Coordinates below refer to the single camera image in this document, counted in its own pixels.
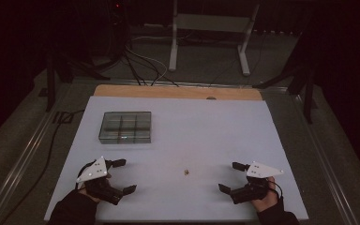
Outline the person's right hand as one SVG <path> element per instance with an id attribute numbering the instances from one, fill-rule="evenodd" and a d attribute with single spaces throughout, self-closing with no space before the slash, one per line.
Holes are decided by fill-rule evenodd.
<path id="1" fill-rule="evenodd" d="M 258 213 L 276 205 L 278 203 L 278 192 L 276 189 L 276 180 L 273 176 L 267 178 L 269 190 L 262 200 L 252 201 L 252 205 Z"/>

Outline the clear plastic compartment box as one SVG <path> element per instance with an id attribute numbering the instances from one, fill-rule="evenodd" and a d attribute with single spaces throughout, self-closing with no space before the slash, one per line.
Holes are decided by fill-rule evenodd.
<path id="1" fill-rule="evenodd" d="M 102 144 L 151 142 L 150 112 L 105 112 L 98 139 Z"/>

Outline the dark equipment with red light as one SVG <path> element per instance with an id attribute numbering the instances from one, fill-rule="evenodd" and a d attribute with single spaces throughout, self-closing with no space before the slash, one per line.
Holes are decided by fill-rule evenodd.
<path id="1" fill-rule="evenodd" d="M 125 0 L 106 0 L 109 15 L 110 58 L 117 62 L 128 42 L 128 10 Z"/>

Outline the white metal stand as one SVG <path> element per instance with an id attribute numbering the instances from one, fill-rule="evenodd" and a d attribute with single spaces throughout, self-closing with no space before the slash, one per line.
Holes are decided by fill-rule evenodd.
<path id="1" fill-rule="evenodd" d="M 178 11 L 178 0 L 173 0 L 172 7 L 172 47 L 169 60 L 169 71 L 176 71 L 177 65 L 177 31 L 179 29 L 198 30 L 198 31 L 216 31 L 242 33 L 243 42 L 237 46 L 239 63 L 244 76 L 249 76 L 251 70 L 247 60 L 247 46 L 250 39 L 254 23 L 260 8 L 260 4 L 253 6 L 251 15 L 247 17 L 232 17 L 204 14 L 186 14 Z"/>

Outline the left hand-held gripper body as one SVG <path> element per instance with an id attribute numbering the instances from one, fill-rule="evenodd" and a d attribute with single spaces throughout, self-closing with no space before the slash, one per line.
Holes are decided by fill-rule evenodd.
<path id="1" fill-rule="evenodd" d="M 83 166 L 78 174 L 76 183 L 85 184 L 87 192 L 104 202 L 119 204 L 123 192 L 111 186 L 108 182 L 109 169 L 112 160 L 100 157 Z"/>

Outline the metal floor rail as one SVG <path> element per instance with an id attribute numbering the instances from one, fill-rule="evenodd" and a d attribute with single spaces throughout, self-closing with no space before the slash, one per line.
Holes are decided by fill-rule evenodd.
<path id="1" fill-rule="evenodd" d="M 313 151 L 318 160 L 322 175 L 331 192 L 332 199 L 337 206 L 344 225 L 360 225 L 354 211 L 351 209 L 350 203 L 346 198 L 343 188 L 340 185 L 332 166 L 330 165 L 328 157 L 324 152 L 323 145 L 319 140 L 313 125 L 310 124 L 304 116 L 304 101 L 299 95 L 291 96 L 291 99 L 297 111 L 297 115 L 300 118 L 305 130 L 307 131 L 307 135 L 312 141 Z"/>
<path id="2" fill-rule="evenodd" d="M 51 108 L 45 97 L 32 92 L 0 127 L 0 217 L 69 88 L 68 83 L 59 85 Z"/>

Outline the black tripod stand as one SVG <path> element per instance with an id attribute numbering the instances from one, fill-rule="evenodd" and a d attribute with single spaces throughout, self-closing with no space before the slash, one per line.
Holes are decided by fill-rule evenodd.
<path id="1" fill-rule="evenodd" d="M 309 124 L 312 123 L 311 108 L 314 85 L 316 59 L 313 48 L 309 47 L 310 41 L 314 42 L 313 30 L 317 19 L 317 9 L 314 8 L 308 16 L 307 26 L 303 29 L 292 53 L 290 54 L 282 71 L 274 78 L 260 84 L 254 84 L 253 88 L 265 89 L 288 78 L 292 78 L 287 88 L 290 95 L 299 95 L 304 91 L 303 115 Z"/>
<path id="2" fill-rule="evenodd" d="M 64 83 L 70 83 L 72 76 L 69 72 L 69 67 L 74 66 L 86 75 L 101 81 L 108 81 L 107 77 L 104 77 L 93 69 L 83 65 L 80 61 L 75 60 L 69 55 L 63 52 L 47 52 L 46 54 L 46 70 L 47 70 L 47 107 L 46 111 L 50 112 L 56 101 L 56 81 L 55 74 L 59 75 L 59 78 Z"/>

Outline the white table mat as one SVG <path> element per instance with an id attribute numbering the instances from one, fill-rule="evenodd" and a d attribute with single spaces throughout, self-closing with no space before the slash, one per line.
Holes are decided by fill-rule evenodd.
<path id="1" fill-rule="evenodd" d="M 150 112 L 151 142 L 102 144 L 98 139 L 106 112 Z M 75 186 L 86 163 L 104 157 L 123 158 L 113 169 L 112 184 L 136 185 L 119 204 L 102 202 L 102 222 L 203 222 L 255 219 L 248 202 L 234 204 L 218 185 L 240 188 L 246 183 L 233 162 L 253 161 L 283 171 L 285 208 L 308 218 L 292 169 L 267 104 L 247 100 L 91 97 L 51 198 L 61 201 Z"/>

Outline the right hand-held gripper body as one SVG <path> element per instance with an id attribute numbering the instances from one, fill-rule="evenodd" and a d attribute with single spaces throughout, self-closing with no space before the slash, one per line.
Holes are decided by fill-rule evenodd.
<path id="1" fill-rule="evenodd" d="M 267 178 L 283 174 L 282 170 L 256 161 L 248 165 L 249 169 L 245 171 L 247 183 L 243 187 L 231 190 L 230 196 L 234 204 L 262 200 L 269 190 Z"/>

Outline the person's left hand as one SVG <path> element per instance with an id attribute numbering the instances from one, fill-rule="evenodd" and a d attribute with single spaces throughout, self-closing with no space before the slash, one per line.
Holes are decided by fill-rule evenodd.
<path id="1" fill-rule="evenodd" d="M 85 187 L 85 184 L 82 184 L 82 186 L 80 188 L 77 189 L 77 192 L 88 197 L 89 199 L 91 199 L 92 201 L 94 201 L 95 203 L 100 203 L 101 202 L 101 199 L 99 198 L 96 198 L 92 195 L 90 195 L 87 190 L 86 190 L 86 187 Z"/>

